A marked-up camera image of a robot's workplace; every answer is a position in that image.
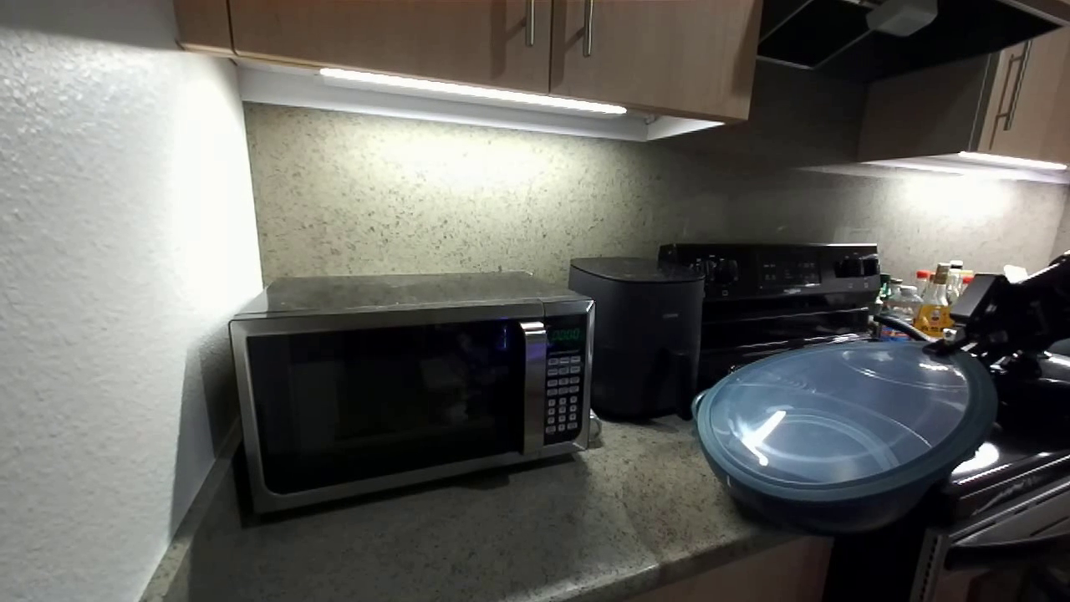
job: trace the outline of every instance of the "cabinet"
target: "cabinet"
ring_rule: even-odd
[[[1010,155],[1070,161],[1070,32],[894,81],[865,97],[864,159]]]
[[[554,10],[551,92],[660,113],[748,116],[757,0],[560,0]]]
[[[178,0],[187,48],[746,122],[764,0]]]

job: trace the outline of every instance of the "backsplash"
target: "backsplash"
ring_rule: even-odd
[[[1061,234],[1056,234],[1056,256],[1061,250],[1070,250],[1070,189],[1062,189],[1066,191],[1066,211],[1062,211],[1062,227],[1061,227]]]
[[[571,142],[248,104],[265,280],[531,272],[663,241],[878,241],[883,267],[1049,260],[1066,189],[852,166],[864,92],[758,71],[751,125]]]

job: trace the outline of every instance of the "microwave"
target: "microwave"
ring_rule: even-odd
[[[575,454],[592,323],[525,273],[271,286],[232,318],[251,511]]]

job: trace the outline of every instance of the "kitchen counter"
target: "kitchen counter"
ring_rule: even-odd
[[[209,482],[143,599],[618,599],[793,535],[746,521],[690,422],[601,426],[601,449],[251,521]]]

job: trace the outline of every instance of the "microwave window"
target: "microwave window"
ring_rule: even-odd
[[[523,452],[516,326],[248,337],[248,358],[275,491]]]

